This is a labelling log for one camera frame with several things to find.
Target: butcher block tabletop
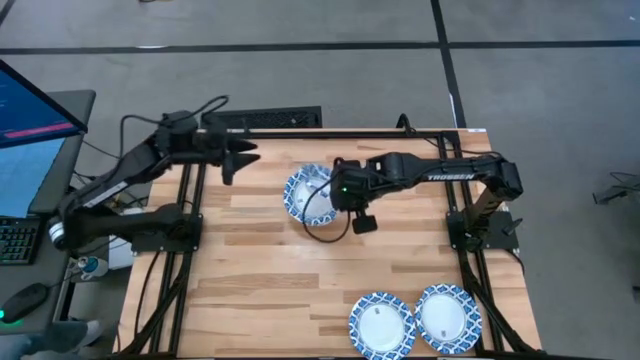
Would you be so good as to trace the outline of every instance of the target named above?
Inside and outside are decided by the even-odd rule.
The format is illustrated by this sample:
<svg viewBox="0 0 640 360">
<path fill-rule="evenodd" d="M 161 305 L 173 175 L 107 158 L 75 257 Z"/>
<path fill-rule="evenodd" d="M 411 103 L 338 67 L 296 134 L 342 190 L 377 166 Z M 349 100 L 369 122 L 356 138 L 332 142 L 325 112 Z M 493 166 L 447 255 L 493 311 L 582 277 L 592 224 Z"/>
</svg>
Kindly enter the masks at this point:
<svg viewBox="0 0 640 360">
<path fill-rule="evenodd" d="M 459 131 L 462 149 L 490 150 L 486 132 L 453 131 Z M 336 157 L 363 161 L 391 151 L 438 158 L 434 146 L 423 139 L 399 138 L 252 141 L 261 159 L 238 172 L 233 186 L 222 184 L 219 168 L 207 169 L 201 205 L 204 228 L 191 266 L 179 357 L 361 356 L 351 344 L 347 325 L 361 296 L 387 291 L 413 308 L 429 285 L 462 285 L 458 258 L 449 246 L 443 183 L 421 184 L 376 200 L 368 213 L 376 216 L 378 231 L 350 231 L 333 244 L 311 239 L 283 204 L 284 184 L 303 164 L 331 167 Z M 175 202 L 181 172 L 181 167 L 174 167 L 153 183 L 149 209 Z M 458 206 L 463 207 L 459 186 L 456 189 Z M 474 198 L 482 189 L 471 183 Z M 339 214 L 330 225 L 311 231 L 331 238 L 345 224 L 346 215 Z M 488 250 L 485 256 L 496 305 L 520 336 L 539 348 L 520 265 L 503 250 Z M 133 338 L 152 258 L 153 254 L 142 254 L 133 264 L 119 324 L 123 347 Z M 164 260 L 161 254 L 151 272 L 140 327 L 155 309 Z M 179 264 L 178 257 L 174 274 Z M 491 349 L 488 319 L 482 313 L 484 341 Z M 165 317 L 161 351 L 168 348 L 172 320 L 173 308 Z M 410 353 L 436 355 L 419 337 Z"/>
</svg>

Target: white plate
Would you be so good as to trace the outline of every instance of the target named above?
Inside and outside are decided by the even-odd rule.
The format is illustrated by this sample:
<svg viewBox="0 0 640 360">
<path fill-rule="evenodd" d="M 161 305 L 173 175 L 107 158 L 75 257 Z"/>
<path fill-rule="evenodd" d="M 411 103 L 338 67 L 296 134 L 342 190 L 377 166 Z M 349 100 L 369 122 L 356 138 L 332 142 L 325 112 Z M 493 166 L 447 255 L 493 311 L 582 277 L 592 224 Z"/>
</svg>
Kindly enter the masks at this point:
<svg viewBox="0 0 640 360">
<path fill-rule="evenodd" d="M 416 302 L 418 331 L 443 354 L 462 354 L 482 334 L 482 318 L 471 295 L 453 284 L 429 286 Z"/>
<path fill-rule="evenodd" d="M 301 167 L 284 185 L 284 207 L 289 215 L 302 222 L 302 210 L 309 196 L 324 185 L 331 177 L 331 169 L 317 164 Z M 321 226 L 336 218 L 336 211 L 331 206 L 329 197 L 331 185 L 327 184 L 309 202 L 304 214 L 307 225 Z"/>
<path fill-rule="evenodd" d="M 399 360 L 411 352 L 416 324 L 407 304 L 378 291 L 361 297 L 353 306 L 349 337 L 367 359 Z"/>
</svg>

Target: shoe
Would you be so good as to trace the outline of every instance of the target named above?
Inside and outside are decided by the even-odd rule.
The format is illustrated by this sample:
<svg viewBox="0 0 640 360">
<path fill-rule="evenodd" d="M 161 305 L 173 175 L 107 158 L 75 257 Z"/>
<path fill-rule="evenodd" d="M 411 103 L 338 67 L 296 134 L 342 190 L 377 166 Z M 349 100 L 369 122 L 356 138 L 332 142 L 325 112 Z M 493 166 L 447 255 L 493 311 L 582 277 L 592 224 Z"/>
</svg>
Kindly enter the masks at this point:
<svg viewBox="0 0 640 360">
<path fill-rule="evenodd" d="M 89 346 L 94 343 L 100 336 L 102 336 L 102 324 L 98 320 L 87 321 L 87 334 L 84 336 L 80 343 L 76 346 L 75 351 L 82 349 L 85 346 Z"/>
</svg>

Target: computer screen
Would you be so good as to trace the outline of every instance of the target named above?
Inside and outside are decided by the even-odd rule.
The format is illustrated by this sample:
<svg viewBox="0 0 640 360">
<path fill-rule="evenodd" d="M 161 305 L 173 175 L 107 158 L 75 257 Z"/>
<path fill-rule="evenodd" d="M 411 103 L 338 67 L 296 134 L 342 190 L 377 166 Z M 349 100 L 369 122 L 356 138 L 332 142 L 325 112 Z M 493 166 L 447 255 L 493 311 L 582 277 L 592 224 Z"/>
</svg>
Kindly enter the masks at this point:
<svg viewBox="0 0 640 360">
<path fill-rule="evenodd" d="M 0 148 L 86 130 L 67 110 L 0 60 Z"/>
</svg>

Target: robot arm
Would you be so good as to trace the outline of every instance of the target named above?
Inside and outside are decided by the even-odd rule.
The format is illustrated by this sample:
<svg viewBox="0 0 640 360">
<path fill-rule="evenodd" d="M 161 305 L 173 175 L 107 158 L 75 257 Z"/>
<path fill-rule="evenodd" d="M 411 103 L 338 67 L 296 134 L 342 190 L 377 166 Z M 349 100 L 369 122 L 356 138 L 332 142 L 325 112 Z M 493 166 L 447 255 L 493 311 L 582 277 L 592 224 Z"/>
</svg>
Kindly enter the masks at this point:
<svg viewBox="0 0 640 360">
<path fill-rule="evenodd" d="M 185 216 L 177 204 L 161 206 L 145 214 L 119 216 L 105 214 L 98 205 L 126 188 L 157 179 L 173 164 L 206 163 L 222 167 L 225 185 L 231 185 L 236 171 L 260 158 L 241 154 L 257 146 L 233 138 L 222 123 L 199 129 L 186 111 L 165 114 L 158 129 L 127 152 L 108 173 L 69 194 L 49 221 L 49 235 L 60 250 L 80 248 L 97 237 L 118 235 L 125 239 L 144 231 L 161 231 L 180 236 Z"/>
<path fill-rule="evenodd" d="M 332 177 L 331 203 L 336 210 L 355 212 L 355 233 L 377 229 L 375 218 L 365 214 L 371 201 L 423 182 L 478 180 L 485 184 L 478 201 L 464 210 L 465 229 L 478 237 L 484 236 L 489 217 L 502 202 L 522 194 L 516 165 L 489 155 L 441 160 L 392 152 L 368 159 L 363 167 L 357 160 L 336 159 Z"/>
</svg>

